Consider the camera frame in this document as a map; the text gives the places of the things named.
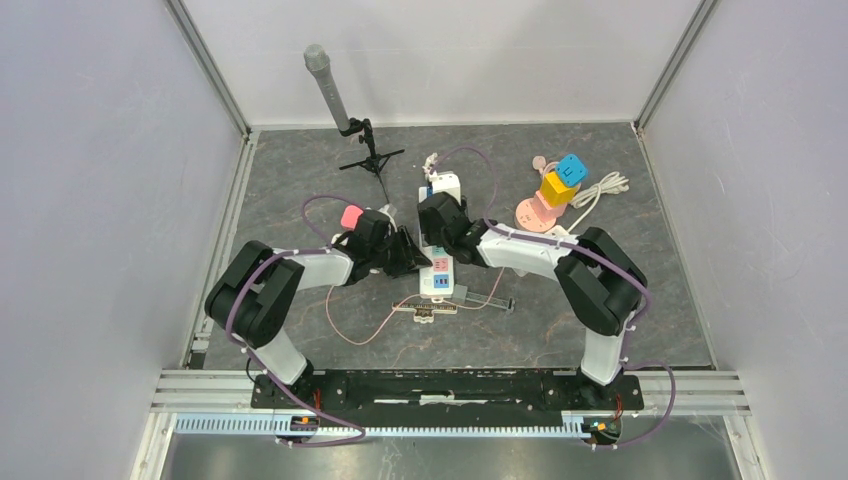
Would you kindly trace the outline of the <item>pink plug adapter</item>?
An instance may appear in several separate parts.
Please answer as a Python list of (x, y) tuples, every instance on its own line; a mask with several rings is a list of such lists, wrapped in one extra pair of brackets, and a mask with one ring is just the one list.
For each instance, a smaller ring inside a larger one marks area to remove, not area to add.
[(364, 213), (364, 210), (355, 205), (348, 205), (340, 218), (340, 225), (344, 230), (352, 231), (355, 229), (359, 218)]

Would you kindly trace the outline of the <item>long white power strip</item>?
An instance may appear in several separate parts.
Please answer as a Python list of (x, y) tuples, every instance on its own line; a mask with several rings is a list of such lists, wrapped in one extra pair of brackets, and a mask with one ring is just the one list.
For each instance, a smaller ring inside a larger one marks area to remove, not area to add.
[(453, 258), (443, 248), (427, 243), (421, 222), (417, 233), (420, 249), (430, 262), (419, 270), (419, 294), (430, 302), (443, 303), (452, 297), (455, 289)]

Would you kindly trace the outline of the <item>pink round socket tower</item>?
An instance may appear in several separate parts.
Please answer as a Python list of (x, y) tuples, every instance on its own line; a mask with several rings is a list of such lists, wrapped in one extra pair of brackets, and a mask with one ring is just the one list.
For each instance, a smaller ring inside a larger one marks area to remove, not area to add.
[(518, 228), (532, 233), (546, 233), (557, 225), (568, 204), (552, 206), (537, 190), (532, 197), (522, 200), (515, 209)]

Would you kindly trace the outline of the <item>yellow cube adapter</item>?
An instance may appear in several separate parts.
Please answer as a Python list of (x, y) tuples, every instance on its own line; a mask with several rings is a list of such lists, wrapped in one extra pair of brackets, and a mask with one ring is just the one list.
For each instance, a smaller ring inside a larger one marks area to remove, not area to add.
[(559, 207), (572, 201), (580, 187), (580, 183), (566, 185), (555, 171), (551, 171), (542, 177), (539, 192), (550, 207)]

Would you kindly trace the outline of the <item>light blue cube adapter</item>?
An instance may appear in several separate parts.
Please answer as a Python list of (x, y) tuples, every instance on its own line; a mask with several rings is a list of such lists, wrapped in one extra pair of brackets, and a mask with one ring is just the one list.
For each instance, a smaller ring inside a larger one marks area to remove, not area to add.
[(563, 184), (569, 188), (579, 185), (588, 176), (588, 168), (575, 154), (568, 154), (563, 157), (556, 164), (554, 171)]

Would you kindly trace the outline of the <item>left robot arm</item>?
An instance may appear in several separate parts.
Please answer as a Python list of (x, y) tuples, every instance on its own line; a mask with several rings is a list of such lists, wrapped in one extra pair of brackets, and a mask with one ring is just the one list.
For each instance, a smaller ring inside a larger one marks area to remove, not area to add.
[(327, 247), (281, 250), (247, 242), (207, 294), (204, 312), (278, 379), (281, 400), (302, 407), (314, 394), (314, 381), (304, 374), (312, 365), (284, 331), (296, 294), (354, 285), (374, 270), (398, 278), (431, 265), (406, 227), (367, 209)]

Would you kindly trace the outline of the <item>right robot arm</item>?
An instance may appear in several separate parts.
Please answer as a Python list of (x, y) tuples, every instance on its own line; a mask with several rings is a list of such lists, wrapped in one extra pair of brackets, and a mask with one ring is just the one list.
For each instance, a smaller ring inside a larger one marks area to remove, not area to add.
[(653, 300), (647, 279), (604, 230), (555, 238), (471, 220), (466, 207), (447, 193), (435, 193), (417, 206), (424, 240), (465, 265), (508, 268), (558, 283), (586, 329), (577, 382), (580, 400), (602, 408), (618, 393), (624, 368), (626, 329)]

